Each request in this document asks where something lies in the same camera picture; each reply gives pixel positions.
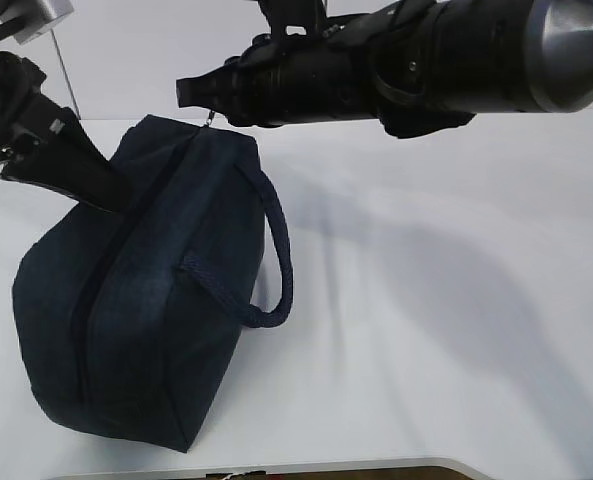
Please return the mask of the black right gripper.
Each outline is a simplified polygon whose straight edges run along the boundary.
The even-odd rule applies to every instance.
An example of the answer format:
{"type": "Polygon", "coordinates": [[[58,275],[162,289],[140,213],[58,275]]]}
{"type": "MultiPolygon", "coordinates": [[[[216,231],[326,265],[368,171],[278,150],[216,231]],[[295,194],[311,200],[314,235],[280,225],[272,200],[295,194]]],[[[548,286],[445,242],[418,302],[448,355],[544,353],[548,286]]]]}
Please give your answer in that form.
{"type": "Polygon", "coordinates": [[[208,73],[177,79],[177,104],[221,114],[237,127],[280,128],[286,122],[271,117],[269,96],[272,69],[285,57],[278,44],[252,45],[208,73]]]}

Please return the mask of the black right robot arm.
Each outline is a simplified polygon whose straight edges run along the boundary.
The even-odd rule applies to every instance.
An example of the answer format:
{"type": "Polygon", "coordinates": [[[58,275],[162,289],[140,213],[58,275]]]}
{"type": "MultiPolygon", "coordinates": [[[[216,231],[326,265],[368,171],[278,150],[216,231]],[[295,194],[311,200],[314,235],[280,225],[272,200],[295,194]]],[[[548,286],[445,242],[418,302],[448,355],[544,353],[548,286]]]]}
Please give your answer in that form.
{"type": "Polygon", "coordinates": [[[180,107],[237,127],[378,120],[398,139],[483,113],[569,113],[593,103],[593,1],[397,1],[328,16],[263,1],[269,32],[176,83],[180,107]]]}

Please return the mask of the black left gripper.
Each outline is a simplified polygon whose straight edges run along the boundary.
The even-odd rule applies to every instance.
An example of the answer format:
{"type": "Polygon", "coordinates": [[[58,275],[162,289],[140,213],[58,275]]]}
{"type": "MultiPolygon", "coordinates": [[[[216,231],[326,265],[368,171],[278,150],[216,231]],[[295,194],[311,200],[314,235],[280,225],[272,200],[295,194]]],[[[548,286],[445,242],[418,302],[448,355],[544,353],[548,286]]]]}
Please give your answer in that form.
{"type": "Polygon", "coordinates": [[[12,121],[3,180],[35,185],[109,212],[125,211],[132,187],[98,151],[69,107],[34,94],[12,121]]]}

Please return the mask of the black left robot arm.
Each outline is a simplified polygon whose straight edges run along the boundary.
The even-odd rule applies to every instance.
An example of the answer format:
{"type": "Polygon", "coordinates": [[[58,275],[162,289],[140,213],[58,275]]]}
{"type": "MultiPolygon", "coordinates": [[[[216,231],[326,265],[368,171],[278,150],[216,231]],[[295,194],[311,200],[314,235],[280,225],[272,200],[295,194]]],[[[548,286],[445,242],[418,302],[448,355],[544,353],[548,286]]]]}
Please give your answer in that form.
{"type": "MultiPolygon", "coordinates": [[[[0,1],[0,42],[14,38],[25,44],[73,11],[68,1],[0,1]]],[[[105,211],[125,210],[129,181],[94,146],[75,112],[42,93],[45,80],[30,59],[0,51],[1,179],[105,211]]]]}

